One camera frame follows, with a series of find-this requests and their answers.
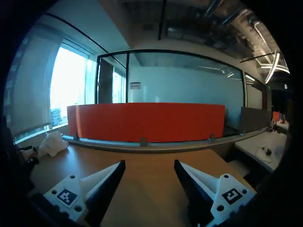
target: black cable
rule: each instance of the black cable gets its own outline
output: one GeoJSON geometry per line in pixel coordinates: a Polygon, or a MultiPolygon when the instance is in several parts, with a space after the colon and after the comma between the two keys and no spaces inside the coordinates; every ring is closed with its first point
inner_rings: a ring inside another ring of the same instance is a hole
{"type": "Polygon", "coordinates": [[[257,155],[257,152],[258,152],[258,149],[262,149],[265,153],[266,153],[266,151],[269,149],[268,147],[258,147],[257,149],[256,149],[256,152],[255,152],[255,156],[258,158],[258,159],[260,159],[260,160],[262,160],[262,161],[264,161],[264,162],[267,162],[267,163],[272,163],[272,161],[267,161],[267,160],[264,160],[264,159],[261,159],[258,155],[257,155]]]}
{"type": "MultiPolygon", "coordinates": [[[[93,40],[92,38],[90,38],[87,34],[85,34],[83,31],[81,31],[79,28],[73,26],[71,23],[67,22],[66,20],[62,19],[61,17],[58,17],[54,14],[51,13],[45,13],[46,15],[53,17],[55,19],[58,19],[60,21],[62,21],[63,23],[67,24],[68,26],[72,27],[73,29],[75,29],[76,31],[80,32],[82,35],[84,35],[86,38],[88,38],[90,41],[92,41],[94,44],[96,44],[98,47],[100,47],[103,51],[105,51],[106,53],[109,53],[106,49],[104,49],[100,44],[98,44],[95,40],[93,40]]],[[[126,69],[126,67],[124,65],[122,65],[121,62],[119,62],[115,57],[112,56],[113,59],[115,59],[123,68],[126,69]]]]}

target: gray panel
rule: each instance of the gray panel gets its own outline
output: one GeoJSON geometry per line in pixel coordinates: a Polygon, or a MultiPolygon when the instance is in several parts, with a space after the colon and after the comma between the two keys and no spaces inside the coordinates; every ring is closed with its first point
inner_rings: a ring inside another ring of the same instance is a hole
{"type": "Polygon", "coordinates": [[[242,107],[240,118],[240,132],[247,133],[268,127],[272,113],[267,110],[242,107]]]}

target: white cloth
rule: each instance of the white cloth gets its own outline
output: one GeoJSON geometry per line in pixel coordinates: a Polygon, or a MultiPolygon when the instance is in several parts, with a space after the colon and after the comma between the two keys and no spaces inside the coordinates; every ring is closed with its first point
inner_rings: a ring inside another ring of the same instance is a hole
{"type": "Polygon", "coordinates": [[[38,148],[38,155],[41,157],[49,154],[54,157],[58,152],[66,149],[67,147],[68,142],[62,140],[60,132],[46,133],[46,138],[38,148]]]}

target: exposed ceiling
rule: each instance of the exposed ceiling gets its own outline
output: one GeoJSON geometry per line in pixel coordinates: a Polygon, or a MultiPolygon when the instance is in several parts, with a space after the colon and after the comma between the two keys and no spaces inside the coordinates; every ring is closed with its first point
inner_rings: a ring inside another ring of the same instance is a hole
{"type": "MultiPolygon", "coordinates": [[[[163,0],[117,2],[133,25],[143,31],[159,31],[163,0]]],[[[270,53],[281,53],[266,26],[239,0],[167,0],[164,12],[161,38],[206,45],[239,61],[269,54],[252,60],[264,79],[274,64],[274,54],[270,53]]],[[[288,71],[282,53],[278,66],[288,71]]]]}

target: ceiling light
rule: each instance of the ceiling light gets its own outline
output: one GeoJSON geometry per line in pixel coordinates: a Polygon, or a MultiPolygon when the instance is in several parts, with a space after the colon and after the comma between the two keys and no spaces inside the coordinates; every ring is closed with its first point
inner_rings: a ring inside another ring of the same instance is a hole
{"type": "MultiPolygon", "coordinates": [[[[272,68],[271,66],[261,66],[261,68],[272,68]]],[[[288,74],[290,74],[289,70],[288,69],[285,69],[285,68],[280,68],[280,67],[276,67],[277,70],[280,70],[280,71],[284,71],[284,72],[287,72],[288,74]]]]}
{"type": "Polygon", "coordinates": [[[218,69],[218,68],[211,68],[211,67],[206,67],[206,66],[199,66],[199,68],[208,68],[208,69],[218,70],[218,71],[221,71],[222,73],[225,73],[224,70],[218,69]]]}
{"type": "Polygon", "coordinates": [[[277,53],[277,51],[275,51],[275,57],[274,57],[274,63],[272,65],[272,68],[270,69],[268,76],[265,80],[265,83],[267,84],[269,82],[269,80],[271,79],[273,72],[275,71],[277,64],[279,62],[279,58],[280,58],[280,53],[277,53]]]}
{"type": "MultiPolygon", "coordinates": [[[[272,64],[260,64],[261,66],[271,66],[272,64]]],[[[279,68],[284,68],[284,69],[288,69],[287,66],[284,66],[284,65],[277,65],[277,67],[279,68]]]]}
{"type": "Polygon", "coordinates": [[[251,79],[252,81],[255,81],[254,78],[250,77],[249,75],[245,75],[247,78],[251,79]]]}

